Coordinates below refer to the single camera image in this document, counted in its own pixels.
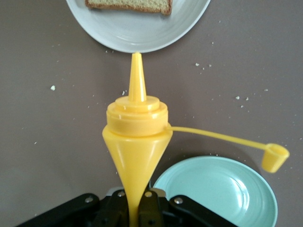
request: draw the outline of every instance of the bolt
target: bolt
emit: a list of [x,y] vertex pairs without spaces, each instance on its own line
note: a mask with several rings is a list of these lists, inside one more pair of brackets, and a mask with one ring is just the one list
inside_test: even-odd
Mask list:
[[89,203],[89,202],[92,202],[93,200],[94,200],[93,198],[87,197],[87,198],[85,199],[85,202]]
[[119,197],[125,196],[125,192],[124,192],[124,191],[120,191],[120,192],[118,193],[118,196],[119,196]]
[[152,196],[152,193],[151,193],[151,192],[146,192],[144,195],[145,195],[145,197],[148,197],[148,198],[149,198],[149,197]]
[[174,199],[174,202],[175,202],[176,204],[182,204],[182,203],[183,203],[183,199],[180,198],[180,197],[176,197],[176,198]]

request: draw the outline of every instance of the light blue plate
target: light blue plate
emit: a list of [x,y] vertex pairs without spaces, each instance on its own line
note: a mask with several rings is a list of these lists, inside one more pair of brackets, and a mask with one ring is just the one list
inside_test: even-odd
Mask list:
[[256,171],[224,157],[194,157],[167,169],[154,188],[186,195],[239,227],[274,227],[277,202]]

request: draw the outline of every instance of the slice of bread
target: slice of bread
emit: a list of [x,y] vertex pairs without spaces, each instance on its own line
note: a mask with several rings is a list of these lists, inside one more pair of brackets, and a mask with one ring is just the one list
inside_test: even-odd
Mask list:
[[129,9],[168,16],[171,14],[172,0],[85,0],[85,5],[89,8]]

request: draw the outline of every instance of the gray tabletop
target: gray tabletop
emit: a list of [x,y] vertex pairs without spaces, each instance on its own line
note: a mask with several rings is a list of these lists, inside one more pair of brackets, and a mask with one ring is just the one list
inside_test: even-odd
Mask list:
[[[277,227],[303,223],[302,9],[301,0],[212,0],[184,37],[143,54],[147,93],[168,105],[171,125],[278,143],[291,153],[270,174],[260,150],[176,132],[152,183],[185,158],[229,157],[269,183]],[[108,104],[128,90],[130,60],[91,38],[63,0],[1,1],[2,227],[121,186],[101,132]]]

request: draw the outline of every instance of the yellow squeeze bottle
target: yellow squeeze bottle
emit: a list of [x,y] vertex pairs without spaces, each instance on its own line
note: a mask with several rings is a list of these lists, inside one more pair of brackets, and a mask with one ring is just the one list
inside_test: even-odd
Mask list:
[[129,96],[108,106],[102,132],[126,193],[130,227],[138,226],[141,197],[173,134],[169,126],[167,106],[146,95],[142,56],[134,53]]

